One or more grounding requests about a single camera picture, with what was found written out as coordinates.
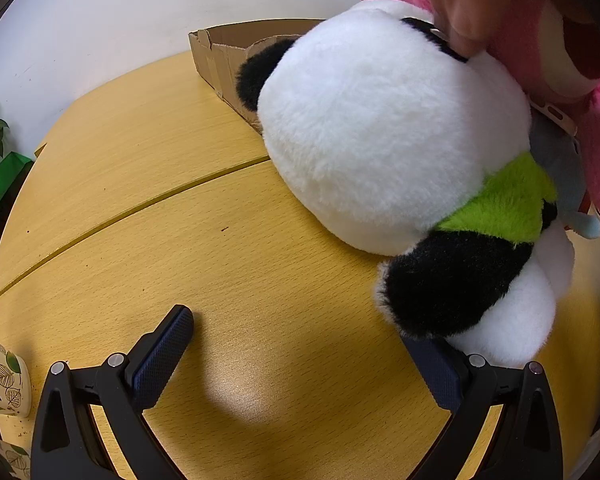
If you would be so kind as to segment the panda plush toy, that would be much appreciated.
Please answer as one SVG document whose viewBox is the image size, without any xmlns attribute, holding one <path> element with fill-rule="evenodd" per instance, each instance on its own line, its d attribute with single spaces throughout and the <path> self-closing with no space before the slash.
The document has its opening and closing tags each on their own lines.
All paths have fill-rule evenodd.
<svg viewBox="0 0 600 480">
<path fill-rule="evenodd" d="M 402 336 L 499 366 L 538 354 L 574 249 L 496 58 L 453 50 L 418 6 L 367 0 L 250 55 L 236 93 L 294 197 L 382 257 L 375 304 Z"/>
</svg>

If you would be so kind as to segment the paper cup upper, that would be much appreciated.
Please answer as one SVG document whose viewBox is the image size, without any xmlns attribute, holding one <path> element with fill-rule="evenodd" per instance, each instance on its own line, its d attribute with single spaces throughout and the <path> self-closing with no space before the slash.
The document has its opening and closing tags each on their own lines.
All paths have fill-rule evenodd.
<svg viewBox="0 0 600 480">
<path fill-rule="evenodd" d="M 28 417 L 31 402 L 26 363 L 0 344 L 0 414 Z"/>
</svg>

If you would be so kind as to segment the blue rabbit plush toy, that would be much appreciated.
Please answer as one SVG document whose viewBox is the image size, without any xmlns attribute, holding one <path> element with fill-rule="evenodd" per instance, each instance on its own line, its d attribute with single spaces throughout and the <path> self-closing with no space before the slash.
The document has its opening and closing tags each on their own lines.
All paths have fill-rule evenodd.
<svg viewBox="0 0 600 480">
<path fill-rule="evenodd" d="M 538 110 L 531 112 L 530 148 L 553 179 L 562 224 L 588 240 L 600 237 L 600 220 L 588 213 L 588 192 L 577 140 Z"/>
</svg>

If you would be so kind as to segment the paper cup lower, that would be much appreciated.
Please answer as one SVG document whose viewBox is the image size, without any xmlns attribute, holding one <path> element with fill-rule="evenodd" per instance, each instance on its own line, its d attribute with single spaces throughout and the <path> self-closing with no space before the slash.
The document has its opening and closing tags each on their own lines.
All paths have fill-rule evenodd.
<svg viewBox="0 0 600 480">
<path fill-rule="evenodd" d="M 12 478 L 31 478 L 31 457 L 24 448 L 0 439 L 0 462 Z"/>
</svg>

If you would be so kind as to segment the pink bear plush toy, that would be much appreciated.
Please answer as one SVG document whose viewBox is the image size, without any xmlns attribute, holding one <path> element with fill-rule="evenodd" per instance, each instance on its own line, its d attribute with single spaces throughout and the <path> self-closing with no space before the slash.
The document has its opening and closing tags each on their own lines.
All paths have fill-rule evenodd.
<svg viewBox="0 0 600 480">
<path fill-rule="evenodd" d="M 434 14 L 430 0 L 402 1 Z M 577 124 L 586 189 L 600 213 L 600 24 L 591 11 L 581 0 L 510 0 L 482 52 Z"/>
</svg>

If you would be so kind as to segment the cardboard box tray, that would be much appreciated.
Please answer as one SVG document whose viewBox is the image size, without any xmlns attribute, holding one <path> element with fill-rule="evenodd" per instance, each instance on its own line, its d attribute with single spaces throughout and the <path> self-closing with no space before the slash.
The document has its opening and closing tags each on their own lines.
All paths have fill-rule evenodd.
<svg viewBox="0 0 600 480">
<path fill-rule="evenodd" d="M 238 99 L 239 67 L 279 40 L 297 39 L 321 23 L 320 18 L 267 18 L 228 23 L 190 32 L 188 40 L 196 70 L 216 95 L 257 133 L 262 131 L 257 115 Z"/>
</svg>

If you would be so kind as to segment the paper cup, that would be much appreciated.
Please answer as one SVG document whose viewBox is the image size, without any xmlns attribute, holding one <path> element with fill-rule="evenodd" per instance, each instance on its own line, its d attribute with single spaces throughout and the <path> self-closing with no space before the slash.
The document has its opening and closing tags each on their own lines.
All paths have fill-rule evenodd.
<svg viewBox="0 0 600 480">
<path fill-rule="evenodd" d="M 31 457 L 24 448 L 0 439 L 0 462 L 12 478 L 31 478 Z"/>
<path fill-rule="evenodd" d="M 26 363 L 0 344 L 0 414 L 28 417 L 31 402 Z"/>
</svg>

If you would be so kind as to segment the white phone case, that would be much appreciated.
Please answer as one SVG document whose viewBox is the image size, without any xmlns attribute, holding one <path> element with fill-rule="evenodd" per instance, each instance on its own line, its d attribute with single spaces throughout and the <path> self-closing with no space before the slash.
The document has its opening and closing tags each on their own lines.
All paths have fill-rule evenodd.
<svg viewBox="0 0 600 480">
<path fill-rule="evenodd" d="M 569 145 L 575 153 L 579 153 L 578 126 L 574 120 L 556 105 L 538 96 L 529 94 L 528 100 L 532 114 L 532 144 L 537 148 L 540 145 L 544 148 Z"/>
</svg>

